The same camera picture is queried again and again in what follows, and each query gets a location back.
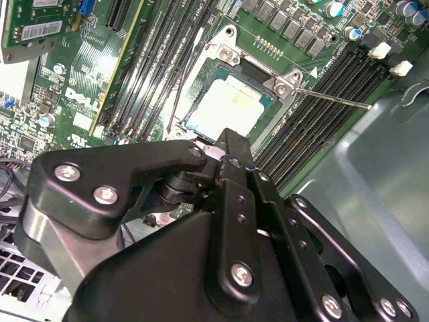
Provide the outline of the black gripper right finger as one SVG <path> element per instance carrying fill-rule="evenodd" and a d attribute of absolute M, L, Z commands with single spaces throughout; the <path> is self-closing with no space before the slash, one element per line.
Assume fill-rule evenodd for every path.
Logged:
<path fill-rule="evenodd" d="M 270 234 L 299 321 L 418 321 L 411 302 L 305 197 L 280 197 L 247 138 L 233 149 L 248 173 L 257 223 Z"/>

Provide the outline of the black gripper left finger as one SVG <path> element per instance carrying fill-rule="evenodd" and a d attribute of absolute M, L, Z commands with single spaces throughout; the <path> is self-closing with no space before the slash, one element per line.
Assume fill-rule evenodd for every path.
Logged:
<path fill-rule="evenodd" d="M 74 297 L 100 263 L 169 224 L 212 214 L 204 287 L 226 315 L 244 315 L 262 292 L 255 199 L 225 129 L 215 153 L 188 140 L 37 157 L 15 242 L 62 279 Z"/>

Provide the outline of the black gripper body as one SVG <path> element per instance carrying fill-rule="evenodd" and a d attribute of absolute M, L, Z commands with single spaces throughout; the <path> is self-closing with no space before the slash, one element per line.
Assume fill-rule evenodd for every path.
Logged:
<path fill-rule="evenodd" d="M 232 317 L 208 298 L 204 277 L 212 214 L 187 215 L 94 268 L 78 287 L 66 321 L 316 321 L 302 292 L 286 284 L 271 240 L 259 235 L 263 292 Z"/>

